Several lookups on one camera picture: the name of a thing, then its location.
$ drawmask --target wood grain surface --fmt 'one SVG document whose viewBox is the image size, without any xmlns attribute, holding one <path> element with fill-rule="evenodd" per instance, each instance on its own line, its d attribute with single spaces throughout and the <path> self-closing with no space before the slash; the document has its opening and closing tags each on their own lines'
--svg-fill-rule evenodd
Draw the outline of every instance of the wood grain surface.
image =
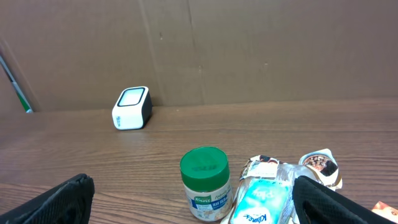
<svg viewBox="0 0 398 224">
<path fill-rule="evenodd" d="M 0 119 L 0 213 L 79 173 L 94 178 L 92 223 L 198 223 L 180 158 L 199 146 L 229 157 L 234 189 L 258 154 L 297 163 L 332 150 L 342 195 L 398 208 L 398 98 L 157 107 L 142 130 L 117 131 L 110 110 Z"/>
</svg>

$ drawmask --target orange package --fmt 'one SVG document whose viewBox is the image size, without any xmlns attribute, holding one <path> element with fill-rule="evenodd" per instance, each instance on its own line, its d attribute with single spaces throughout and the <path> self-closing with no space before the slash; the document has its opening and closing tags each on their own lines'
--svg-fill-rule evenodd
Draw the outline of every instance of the orange package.
<svg viewBox="0 0 398 224">
<path fill-rule="evenodd" d="M 385 203 L 378 202 L 372 209 L 372 212 L 374 212 L 374 213 L 376 213 L 394 223 L 398 223 L 398 210 L 388 206 Z"/>
</svg>

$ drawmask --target green lid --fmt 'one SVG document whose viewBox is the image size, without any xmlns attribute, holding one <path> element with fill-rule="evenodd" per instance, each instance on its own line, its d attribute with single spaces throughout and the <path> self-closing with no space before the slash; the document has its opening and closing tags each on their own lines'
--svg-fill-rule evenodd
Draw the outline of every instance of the green lid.
<svg viewBox="0 0 398 224">
<path fill-rule="evenodd" d="M 229 179 L 228 158 L 216 147 L 199 147 L 187 152 L 180 163 L 182 182 L 196 192 L 211 192 Z"/>
</svg>

